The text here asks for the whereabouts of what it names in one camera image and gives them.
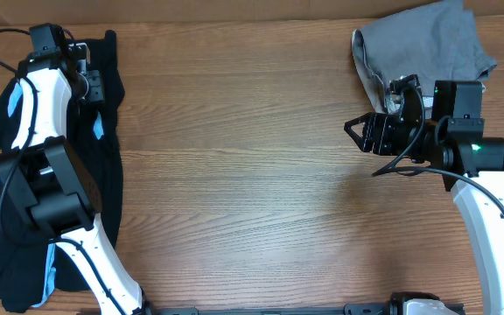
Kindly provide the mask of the black t-shirt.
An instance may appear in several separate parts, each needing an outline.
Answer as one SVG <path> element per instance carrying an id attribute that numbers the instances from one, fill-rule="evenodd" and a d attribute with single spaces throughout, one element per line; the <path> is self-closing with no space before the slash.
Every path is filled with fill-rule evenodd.
<path id="1" fill-rule="evenodd" d="M 105 102 L 96 106 L 101 114 L 101 124 L 106 137 L 101 148 L 107 153 L 108 158 L 106 192 L 101 194 L 103 199 L 101 219 L 110 242 L 115 244 L 123 205 L 123 164 L 116 127 L 118 109 L 125 96 L 118 71 L 116 33 L 108 30 L 102 39 L 90 39 L 87 45 L 91 53 L 91 64 L 100 71 L 105 94 Z M 4 259 L 10 257 L 7 254 L 8 250 L 42 247 L 41 242 L 40 235 L 21 222 L 11 201 L 0 201 L 0 275 Z"/>

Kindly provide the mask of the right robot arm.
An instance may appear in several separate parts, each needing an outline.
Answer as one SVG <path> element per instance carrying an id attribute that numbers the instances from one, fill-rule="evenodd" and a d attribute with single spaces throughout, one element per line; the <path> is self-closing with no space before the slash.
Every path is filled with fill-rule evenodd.
<path id="1" fill-rule="evenodd" d="M 396 114 L 369 112 L 344 125 L 363 152 L 391 156 L 375 176 L 442 176 L 468 232 L 483 311 L 504 314 L 504 138 L 486 137 L 479 81 L 439 80 L 431 115 L 412 74 L 389 84 Z"/>

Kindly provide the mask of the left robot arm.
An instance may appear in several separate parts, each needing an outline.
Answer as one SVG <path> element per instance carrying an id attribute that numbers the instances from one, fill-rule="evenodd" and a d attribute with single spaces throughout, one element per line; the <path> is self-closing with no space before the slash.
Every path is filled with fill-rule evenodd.
<path id="1" fill-rule="evenodd" d="M 11 151 L 0 154 L 0 200 L 10 200 L 26 226 L 65 252 L 102 314 L 151 314 L 107 237 L 99 188 L 67 141 L 69 105 L 94 109 L 105 102 L 101 74 L 88 45 L 61 26 L 40 24 L 26 33 L 33 51 L 14 71 L 23 104 Z"/>

